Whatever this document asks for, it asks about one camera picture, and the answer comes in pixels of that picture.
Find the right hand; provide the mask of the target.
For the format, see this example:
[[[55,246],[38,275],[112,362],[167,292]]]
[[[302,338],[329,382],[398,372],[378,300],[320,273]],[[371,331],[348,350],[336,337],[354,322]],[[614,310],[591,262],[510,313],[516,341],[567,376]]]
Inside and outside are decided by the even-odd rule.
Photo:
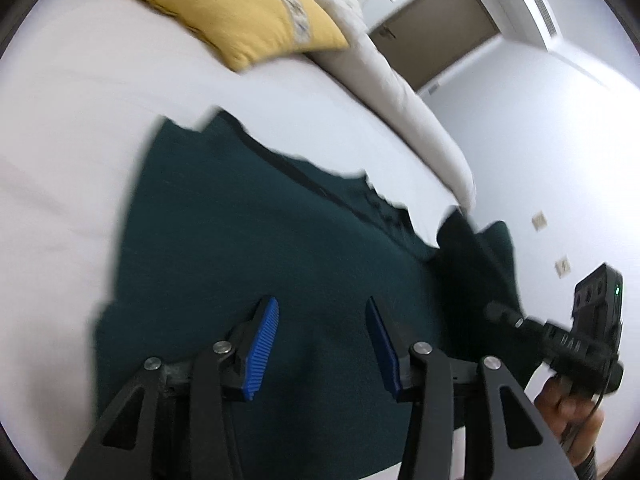
[[[604,422],[603,411],[590,399],[564,393],[555,377],[546,381],[534,404],[558,440],[568,426],[578,428],[574,442],[565,454],[573,466],[581,465],[594,450]]]

